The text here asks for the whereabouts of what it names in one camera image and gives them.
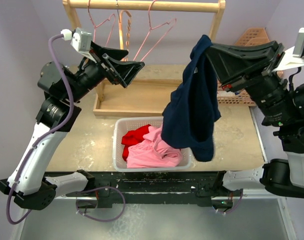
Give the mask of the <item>wooden clothes rack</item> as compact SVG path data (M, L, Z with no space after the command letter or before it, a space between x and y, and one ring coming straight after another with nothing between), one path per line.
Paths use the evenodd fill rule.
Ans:
M226 2L176 2L159 0L64 0L65 12L73 28L80 27L77 9L119 10L127 13L136 11L213 13L209 32L210 39L216 38ZM161 115L169 101L170 92L180 83L178 65L152 65L141 73L128 89L115 88L103 81L96 88L93 113L96 116L149 117Z

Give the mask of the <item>wooden hanger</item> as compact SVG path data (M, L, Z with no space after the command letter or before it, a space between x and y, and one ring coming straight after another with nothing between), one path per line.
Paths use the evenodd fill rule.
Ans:
M128 10L120 10L118 0L116 0L116 7L118 14L119 46L121 50L127 50L129 52L132 15Z

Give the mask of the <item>white plastic basket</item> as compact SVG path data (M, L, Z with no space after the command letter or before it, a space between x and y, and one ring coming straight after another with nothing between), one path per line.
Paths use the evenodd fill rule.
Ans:
M181 150L182 160L177 166L164 166L164 167L137 167L132 168L124 161L122 153L124 145L121 143L122 137L129 131L133 131L144 125L150 124L154 127L160 127L163 121L162 117L130 117L121 118L117 120L113 136L113 165L117 171L120 172L164 172L164 171L181 171L188 169L191 166L193 155L190 148Z

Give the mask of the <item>red t shirt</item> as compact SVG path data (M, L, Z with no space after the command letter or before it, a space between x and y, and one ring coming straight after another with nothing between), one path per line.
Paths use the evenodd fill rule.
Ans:
M121 144L124 145L122 158L125 162L127 162L127 158L129 155L128 148L141 143L144 140L143 136L145 134L149 133L150 126L151 125L147 124L147 125L141 126L138 129L130 130L122 137Z

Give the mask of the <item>pink plastic file organizer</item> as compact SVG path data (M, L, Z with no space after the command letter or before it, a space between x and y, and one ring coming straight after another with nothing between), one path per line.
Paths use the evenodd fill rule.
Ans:
M264 28L253 27L247 29L242 36L236 41L236 46L252 47L270 42ZM226 92L221 88L221 83L218 81L217 100L220 105L245 105L249 107L256 106L251 100L249 94L245 90L240 90L237 93Z

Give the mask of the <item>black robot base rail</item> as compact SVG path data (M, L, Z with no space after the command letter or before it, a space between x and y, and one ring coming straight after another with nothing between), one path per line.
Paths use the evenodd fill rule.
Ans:
M66 197L93 200L98 207L110 208L113 204L198 205L210 207L222 201L231 207L231 201L241 195L240 190L223 187L221 171L170 171L170 172L115 172L92 171L95 178L88 189L93 193L67 193Z

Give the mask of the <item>pink wire hanger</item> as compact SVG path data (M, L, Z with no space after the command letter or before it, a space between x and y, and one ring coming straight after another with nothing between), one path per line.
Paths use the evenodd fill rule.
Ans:
M148 8L148 31L138 48L133 60L143 62L151 54L151 52L160 44L160 42L168 35L168 33L177 24L177 18L173 17L166 21L154 22L152 19L152 7L157 3L153 0Z
M91 3L92 3L91 0L89 0L87 2L87 14L88 14L89 20L93 26L93 41L95 43L100 43L102 41L99 38L103 37L103 35L100 34L100 30L103 29L103 30L105 30L105 33L106 33L105 46L107 47L110 43L110 39L112 37L114 27L116 24L116 15L114 13L112 13L109 17L102 20L100 23L97 23L90 10Z

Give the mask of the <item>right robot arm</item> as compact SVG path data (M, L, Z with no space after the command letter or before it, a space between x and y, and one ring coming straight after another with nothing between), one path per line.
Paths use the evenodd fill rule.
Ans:
M257 46L213 44L205 54L221 88L245 90L264 115L262 125L277 128L287 159L273 159L259 168L259 183L278 196L304 199L304 84L279 71L304 67L304 45L284 49L272 41Z

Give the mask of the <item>pink t shirt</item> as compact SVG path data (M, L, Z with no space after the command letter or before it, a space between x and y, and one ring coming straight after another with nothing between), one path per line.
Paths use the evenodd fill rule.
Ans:
M176 167L182 160L179 149L169 146L161 138L161 127L149 127L144 140L128 148L127 163L130 168Z

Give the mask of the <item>navy blue t shirt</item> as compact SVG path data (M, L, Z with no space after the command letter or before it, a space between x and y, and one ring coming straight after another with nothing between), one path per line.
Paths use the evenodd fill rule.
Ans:
M171 92L162 113L162 139L176 149L190 148L199 162L210 162L214 157L214 124L221 117L217 77L205 54L211 45L207 35L198 40L182 73L182 83Z

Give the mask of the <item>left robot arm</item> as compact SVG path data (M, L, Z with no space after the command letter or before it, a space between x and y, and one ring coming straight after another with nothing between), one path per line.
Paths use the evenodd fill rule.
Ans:
M128 87L145 65L142 61L125 61L128 51L123 49L93 42L73 43L72 47L83 56L76 73L53 62L43 66L38 86L45 100L36 116L32 138L12 175L0 180L0 191L23 209L42 210L56 197L73 192L93 194L95 178L91 174L78 170L46 177L47 166L81 112L77 103L103 80Z

